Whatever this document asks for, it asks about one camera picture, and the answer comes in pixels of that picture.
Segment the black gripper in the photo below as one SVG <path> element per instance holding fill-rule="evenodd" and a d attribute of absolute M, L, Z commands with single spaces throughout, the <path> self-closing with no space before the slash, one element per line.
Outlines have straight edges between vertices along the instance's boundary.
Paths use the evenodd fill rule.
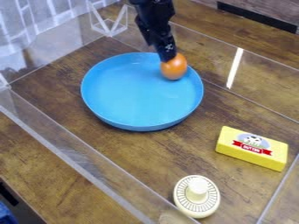
<path fill-rule="evenodd" d="M 144 41 L 149 46 L 153 44 L 160 61 L 168 62 L 176 56 L 176 45 L 168 25 L 175 15 L 173 0 L 129 0 L 129 3 L 135 7 L 135 23 Z"/>

